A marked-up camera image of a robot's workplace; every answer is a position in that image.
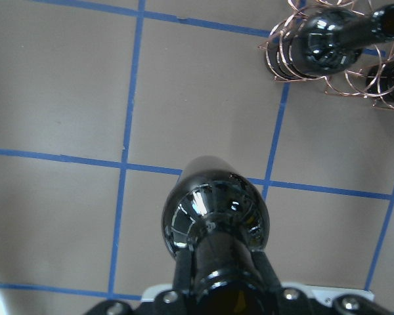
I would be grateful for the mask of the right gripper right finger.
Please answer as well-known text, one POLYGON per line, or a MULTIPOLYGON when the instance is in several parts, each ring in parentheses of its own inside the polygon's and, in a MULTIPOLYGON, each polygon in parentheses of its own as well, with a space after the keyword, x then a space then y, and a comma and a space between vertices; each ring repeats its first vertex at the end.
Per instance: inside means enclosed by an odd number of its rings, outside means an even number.
POLYGON ((281 290, 281 283, 278 279, 272 264, 264 251, 252 251, 252 260, 256 270, 259 272, 265 290, 269 293, 276 293, 281 290))

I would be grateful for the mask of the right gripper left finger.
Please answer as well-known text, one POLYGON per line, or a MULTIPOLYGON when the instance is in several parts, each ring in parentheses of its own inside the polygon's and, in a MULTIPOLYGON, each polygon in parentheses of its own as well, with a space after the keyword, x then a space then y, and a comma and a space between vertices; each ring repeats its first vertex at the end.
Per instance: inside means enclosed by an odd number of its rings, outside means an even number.
POLYGON ((175 291, 191 292, 194 277, 193 253, 182 249, 175 256, 175 273, 172 288, 175 291))

